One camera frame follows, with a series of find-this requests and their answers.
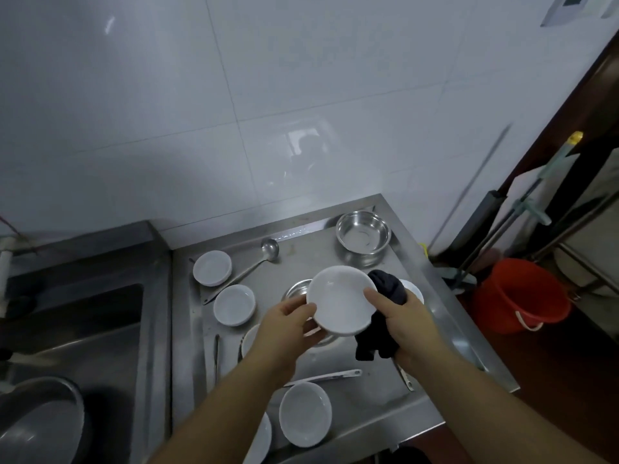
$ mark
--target wall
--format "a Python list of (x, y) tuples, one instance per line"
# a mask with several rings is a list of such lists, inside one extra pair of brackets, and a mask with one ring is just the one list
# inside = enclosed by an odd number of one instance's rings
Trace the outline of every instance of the wall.
[(619, 26), (541, 28), (552, 0), (0, 2), (0, 215), (38, 242), (150, 219), (173, 248), (382, 192), (436, 252)]

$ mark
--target person's left arm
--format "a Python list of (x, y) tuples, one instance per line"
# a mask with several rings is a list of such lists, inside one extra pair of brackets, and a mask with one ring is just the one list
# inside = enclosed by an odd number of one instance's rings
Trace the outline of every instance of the person's left arm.
[(247, 355), (163, 444), (149, 464), (242, 463), (275, 390), (295, 373), (297, 358), (325, 332), (308, 320), (315, 304), (298, 296), (264, 316)]

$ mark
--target yellow object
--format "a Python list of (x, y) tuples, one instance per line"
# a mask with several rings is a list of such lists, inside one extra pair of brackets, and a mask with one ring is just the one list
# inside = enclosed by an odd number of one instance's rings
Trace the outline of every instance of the yellow object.
[(426, 258), (428, 258), (428, 247), (426, 247), (426, 245), (422, 242), (418, 242), (418, 244), (423, 248), (423, 253), (425, 254)]
[(583, 139), (583, 136), (584, 136), (583, 132), (574, 132), (574, 133), (572, 133), (572, 135), (568, 138), (568, 144), (569, 145), (577, 145)]

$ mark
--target metal ladle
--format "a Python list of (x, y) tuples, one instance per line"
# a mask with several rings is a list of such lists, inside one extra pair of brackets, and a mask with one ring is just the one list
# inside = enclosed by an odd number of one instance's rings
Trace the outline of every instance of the metal ladle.
[(240, 281), (242, 278), (245, 278), (247, 275), (249, 275), (261, 263), (263, 263), (263, 262), (265, 262), (267, 260), (269, 262), (273, 262), (273, 261), (275, 261), (277, 259), (277, 257), (279, 257), (279, 244), (277, 243), (276, 240), (274, 240), (274, 239), (264, 239), (264, 240), (262, 240), (262, 244), (260, 246), (262, 248), (262, 258), (258, 262), (253, 264), (251, 267), (249, 267), (248, 269), (246, 269), (243, 272), (241, 272), (238, 275), (236, 275), (236, 277), (233, 278), (232, 280), (228, 281), (228, 283), (226, 283), (223, 286), (217, 288), (217, 290), (206, 299), (204, 304), (209, 304), (225, 288), (228, 288), (230, 285), (234, 285), (235, 283)]

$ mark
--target person's left hand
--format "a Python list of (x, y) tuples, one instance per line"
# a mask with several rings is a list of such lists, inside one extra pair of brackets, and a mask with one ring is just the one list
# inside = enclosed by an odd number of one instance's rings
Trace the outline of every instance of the person's left hand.
[(262, 318), (256, 339), (243, 361), (264, 369), (278, 389), (295, 374), (295, 364), (305, 351), (320, 342), (325, 336), (319, 330), (305, 336), (318, 327), (310, 319), (316, 312), (316, 304), (305, 304), (305, 295), (287, 299), (276, 304)]

